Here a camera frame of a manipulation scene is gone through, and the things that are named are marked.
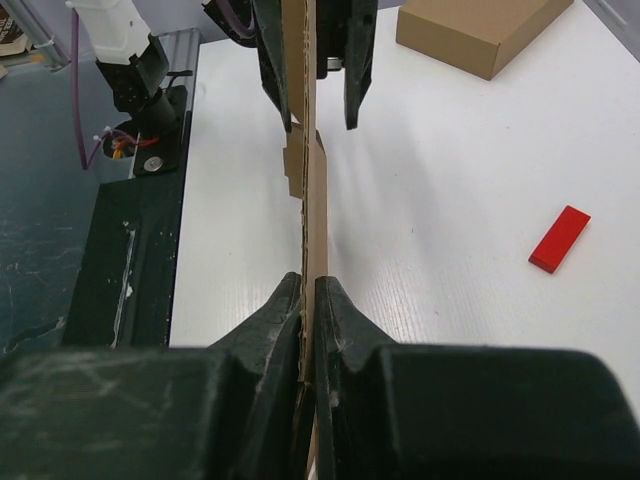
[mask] dust mark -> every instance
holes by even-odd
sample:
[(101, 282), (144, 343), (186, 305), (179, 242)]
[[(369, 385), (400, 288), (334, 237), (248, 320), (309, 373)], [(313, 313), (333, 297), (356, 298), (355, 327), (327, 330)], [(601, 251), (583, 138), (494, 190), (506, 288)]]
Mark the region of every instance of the dust mark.
[(272, 344), (272, 343), (275, 343), (276, 340), (278, 340), (279, 336), (280, 336), (280, 330), (273, 329), (273, 330), (270, 330), (269, 333), (267, 334), (267, 340), (269, 341), (270, 344)]
[(124, 446), (123, 442), (118, 440), (102, 440), (90, 443), (82, 449), (83, 452), (100, 453), (108, 452), (109, 450), (117, 450)]
[(13, 328), (13, 288), (11, 288), (11, 285), (9, 284), (9, 281), (7, 280), (7, 277), (4, 277), (4, 283), (7, 284), (7, 289), (9, 290), (9, 304), (11, 305), (11, 321), (9, 323), (9, 333), (11, 333), (11, 329)]
[(173, 406), (173, 380), (169, 380), (164, 387), (164, 403), (162, 405), (163, 410), (169, 410)]
[(336, 390), (333, 390), (329, 395), (329, 406), (336, 408), (338, 405), (340, 405), (340, 394)]
[(131, 259), (133, 257), (133, 247), (136, 239), (136, 231), (129, 230), (129, 241), (127, 242), (127, 263), (124, 266), (124, 273), (122, 274), (122, 290), (120, 291), (120, 298), (118, 299), (118, 308), (116, 309), (116, 318), (113, 322), (113, 343), (111, 348), (115, 348), (118, 343), (118, 336), (120, 334), (120, 323), (122, 320), (122, 310), (124, 309), (124, 302), (129, 298), (129, 269), (131, 268)]
[(347, 348), (353, 345), (353, 340), (346, 340), (344, 338), (341, 338), (339, 340), (336, 340), (336, 345), (339, 352), (344, 352)]
[(77, 252), (79, 250), (80, 250), (79, 247), (65, 248), (60, 255), (56, 255), (55, 257), (45, 257), (45, 260), (60, 260), (65, 255), (69, 253)]
[(92, 352), (67, 353), (65, 358), (61, 360), (43, 361), (37, 368), (27, 371), (25, 376), (33, 376), (41, 372), (48, 375), (85, 371), (86, 369), (102, 369), (102, 368), (132, 368), (136, 366), (146, 365), (146, 359), (139, 358), (109, 358), (101, 359)]
[(98, 395), (100, 396), (111, 395), (112, 397), (118, 398), (142, 412), (150, 413), (156, 417), (162, 416), (161, 412), (153, 408), (151, 404), (149, 404), (148, 402), (145, 402), (144, 400), (140, 400), (135, 395), (131, 395), (127, 392), (123, 392), (117, 389), (116, 387), (118, 386), (118, 383), (119, 383), (118, 381), (107, 380), (105, 378), (102, 378), (92, 368), (81, 366), (78, 368), (78, 370), (84, 373), (87, 376), (87, 378), (89, 378), (96, 386), (100, 387), (100, 390), (98, 391)]
[(13, 336), (9, 340), (7, 346), (4, 347), (4, 353), (13, 352), (18, 347), (18, 345), (26, 340), (35, 340), (36, 338), (43, 337), (55, 330), (60, 330), (64, 328), (66, 323), (67, 322), (65, 321), (64, 317), (60, 317), (57, 321), (49, 322), (40, 327), (27, 328), (17, 335)]
[(24, 272), (25, 275), (32, 275), (34, 277), (36, 277), (40, 283), (42, 283), (43, 285), (47, 285), (47, 282), (45, 282), (44, 280), (42, 280), (42, 277), (40, 276), (40, 272)]

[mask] brown cardboard box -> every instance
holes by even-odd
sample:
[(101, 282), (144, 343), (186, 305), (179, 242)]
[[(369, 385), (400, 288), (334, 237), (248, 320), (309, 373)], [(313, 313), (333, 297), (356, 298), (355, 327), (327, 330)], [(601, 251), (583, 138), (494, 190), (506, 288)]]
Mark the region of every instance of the brown cardboard box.
[(407, 0), (396, 42), (491, 80), (573, 0)]

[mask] white table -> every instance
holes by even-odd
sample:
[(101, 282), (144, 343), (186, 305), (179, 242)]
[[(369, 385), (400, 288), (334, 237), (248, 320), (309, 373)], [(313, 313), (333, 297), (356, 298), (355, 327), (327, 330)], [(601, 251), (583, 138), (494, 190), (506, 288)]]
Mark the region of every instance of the white table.
[[(486, 82), (397, 45), (347, 132), (319, 82), (330, 272), (402, 342), (576, 348), (640, 412), (640, 65), (581, 2)], [(201, 49), (173, 346), (216, 341), (300, 269), (300, 203), (253, 50)], [(563, 207), (593, 216), (561, 268), (527, 262)]]

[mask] red wooden block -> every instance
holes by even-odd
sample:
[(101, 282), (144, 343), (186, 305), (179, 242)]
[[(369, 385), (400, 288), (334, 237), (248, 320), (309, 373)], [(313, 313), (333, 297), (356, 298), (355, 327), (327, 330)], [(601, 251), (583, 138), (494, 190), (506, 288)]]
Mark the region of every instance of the red wooden block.
[(556, 271), (591, 217), (566, 206), (551, 229), (529, 257), (529, 262), (545, 272)]

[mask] purple cable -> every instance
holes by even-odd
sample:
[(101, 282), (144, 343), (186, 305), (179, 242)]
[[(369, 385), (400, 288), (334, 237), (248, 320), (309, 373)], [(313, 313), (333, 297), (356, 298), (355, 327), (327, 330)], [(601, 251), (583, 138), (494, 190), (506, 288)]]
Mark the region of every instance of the purple cable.
[(231, 27), (231, 30), (233, 30), (236, 35), (240, 38), (251, 38), (256, 34), (253, 10), (251, 11), (251, 23), (249, 23), (248, 27), (245, 27), (236, 15), (233, 7), (231, 7), (231, 4), (229, 4), (229, 0), (216, 0), (216, 4), (222, 13), (222, 16), (229, 24), (229, 27)]
[(87, 159), (87, 151), (84, 145), (84, 134), (82, 132), (82, 120), (80, 119), (80, 86), (79, 86), (79, 56), (80, 56), (80, 16), (75, 9), (71, 9), (71, 103), (73, 109), (73, 129), (76, 134), (76, 144), (80, 154), (80, 164), (83, 170), (88, 170), (91, 166), (90, 159)]
[(93, 148), (91, 149), (91, 154), (89, 155), (89, 159), (87, 160), (87, 168), (89, 168), (89, 166), (91, 166), (91, 163), (93, 162), (93, 159), (95, 158), (95, 156), (98, 154), (98, 151), (100, 150), (100, 146), (102, 145), (102, 142), (104, 141), (105, 138), (107, 138), (109, 136), (110, 133), (111, 132), (109, 132), (109, 131), (102, 132), (102, 135), (100, 135), (100, 140), (98, 140), (93, 145)]

